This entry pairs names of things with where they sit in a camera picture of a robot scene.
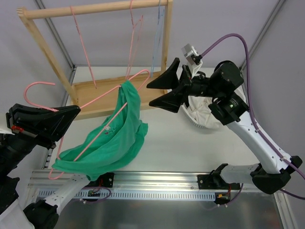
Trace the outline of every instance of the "wooden clothes rack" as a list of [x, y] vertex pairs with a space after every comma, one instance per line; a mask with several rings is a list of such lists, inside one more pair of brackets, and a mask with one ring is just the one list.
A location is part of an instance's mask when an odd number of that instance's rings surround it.
[[[163, 27], [163, 44], [162, 44], [162, 60], [161, 60], [161, 71], [154, 72], [153, 77], [146, 82], [149, 83], [161, 73], [166, 70], [167, 55], [168, 55], [168, 46], [170, 38], [170, 28], [172, 20], [172, 7], [173, 0], [134, 0], [132, 2], [133, 9], [139, 8], [148, 8], [148, 7], [158, 7], [165, 6], [165, 15], [164, 15], [164, 27]], [[119, 11], [119, 10], [129, 10], [130, 1], [118, 1], [118, 2], [109, 2], [109, 3], [100, 3], [100, 4], [91, 4], [91, 5], [82, 5], [82, 6], [73, 6], [73, 11], [75, 15], [79, 14], [89, 14], [89, 13], [100, 13], [100, 12], [110, 12], [110, 11]], [[97, 80], [97, 89], [93, 84], [93, 81], [75, 83], [70, 85], [67, 76], [65, 75], [63, 69], [61, 68], [58, 60], [55, 58], [53, 52], [45, 41], [44, 37], [37, 28], [34, 19], [45, 19], [53, 17], [64, 17], [71, 16], [72, 12], [70, 7], [61, 7], [61, 8], [52, 8], [52, 9], [42, 9], [42, 10], [27, 10], [25, 7], [17, 8], [17, 14], [20, 17], [21, 21], [28, 29], [29, 33], [32, 35], [41, 51], [47, 58], [50, 63], [53, 71], [57, 75], [58, 79], [64, 86], [65, 90], [69, 94], [72, 104], [82, 106], [88, 101], [97, 97], [98, 95], [108, 91], [110, 88], [113, 88], [119, 84], [125, 82], [125, 76], [118, 77], [114, 79], [103, 79]], [[147, 74], [141, 74], [137, 76], [132, 84], [137, 88], [145, 80]], [[150, 106], [148, 103], [165, 94], [166, 91], [159, 89], [146, 89], [143, 88], [139, 95], [141, 97], [141, 109], [149, 109]], [[103, 115], [109, 115], [113, 112], [117, 101], [117, 93], [112, 93], [105, 97], [103, 101], [98, 104], [92, 104], [87, 106], [82, 110], [76, 119], [92, 118]]]

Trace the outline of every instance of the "perforated metal strip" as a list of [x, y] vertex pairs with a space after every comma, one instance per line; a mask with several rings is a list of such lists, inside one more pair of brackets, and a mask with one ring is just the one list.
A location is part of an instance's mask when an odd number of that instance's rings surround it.
[[[41, 188], [39, 190], [39, 197], [45, 198], [52, 195], [56, 189], [54, 188]], [[97, 193], [99, 197], [89, 197], [89, 189], [82, 189], [74, 198], [103, 198], [107, 196], [106, 190], [101, 190]], [[215, 201], [214, 192], [201, 192], [201, 191], [126, 191], [114, 190], [109, 199], [146, 199], [146, 200], [196, 200], [196, 201]]]

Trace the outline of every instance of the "wooden rod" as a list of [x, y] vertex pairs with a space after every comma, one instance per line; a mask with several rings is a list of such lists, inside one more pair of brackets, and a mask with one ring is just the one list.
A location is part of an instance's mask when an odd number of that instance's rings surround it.
[[[167, 2], [168, 0], [160, 0], [160, 5], [166, 6]], [[134, 0], [132, 2], [133, 9], [156, 7], [156, 6], [159, 6], [159, 0]], [[128, 10], [128, 9], [130, 9], [130, 0], [73, 6], [73, 11], [75, 15]], [[32, 19], [32, 20], [39, 18], [54, 18], [54, 17], [63, 17], [63, 16], [71, 16], [71, 15], [72, 13], [70, 7], [50, 8], [50, 9], [42, 9], [42, 10], [27, 10], [24, 12], [24, 16], [27, 19]]]
[[170, 44], [170, 32], [171, 32], [171, 24], [172, 24], [172, 9], [173, 9], [173, 0], [168, 0], [167, 6], [165, 6], [165, 15], [164, 15], [161, 73], [163, 73], [166, 70], [168, 47]]
[[64, 71], [62, 70], [60, 64], [58, 63], [57, 59], [53, 55], [51, 49], [49, 48], [47, 42], [43, 38], [42, 34], [38, 30], [36, 24], [33, 20], [28, 20], [24, 17], [24, 11], [26, 11], [25, 7], [17, 8], [18, 16], [20, 17], [21, 21], [25, 25], [25, 27], [28, 29], [36, 43], [39, 45], [42, 53], [45, 55], [45, 57], [48, 59], [53, 71], [57, 75], [58, 79], [68, 92], [69, 96], [73, 100], [74, 104], [78, 104], [77, 94], [75, 90], [71, 87]]

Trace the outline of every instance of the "white cloth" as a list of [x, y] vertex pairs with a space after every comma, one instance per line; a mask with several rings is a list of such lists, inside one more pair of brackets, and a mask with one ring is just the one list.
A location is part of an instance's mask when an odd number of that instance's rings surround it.
[[211, 103], [212, 98], [189, 96], [190, 105], [186, 110], [198, 124], [209, 129], [217, 129], [222, 126], [222, 124], [212, 115], [211, 110], [208, 107]]

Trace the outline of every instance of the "table surface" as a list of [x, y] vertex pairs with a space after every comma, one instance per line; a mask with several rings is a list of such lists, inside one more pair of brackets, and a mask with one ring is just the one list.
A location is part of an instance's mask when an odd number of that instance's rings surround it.
[[[131, 74], [142, 69], [134, 67]], [[92, 70], [95, 79], [103, 79], [125, 75], [126, 67], [93, 67]], [[209, 76], [213, 69], [202, 68], [201, 71]], [[79, 83], [90, 79], [88, 67], [78, 67], [73, 82]], [[65, 135], [61, 150], [82, 144], [87, 134], [101, 125], [105, 118], [73, 121]], [[209, 172], [222, 163], [258, 163], [243, 141], [226, 126], [217, 130], [197, 128], [182, 110], [177, 114], [158, 108], [143, 110], [140, 112], [140, 118], [149, 126], [145, 142], [138, 156], [120, 170]], [[55, 148], [53, 151], [50, 166], [54, 163], [57, 150], [58, 148]]]

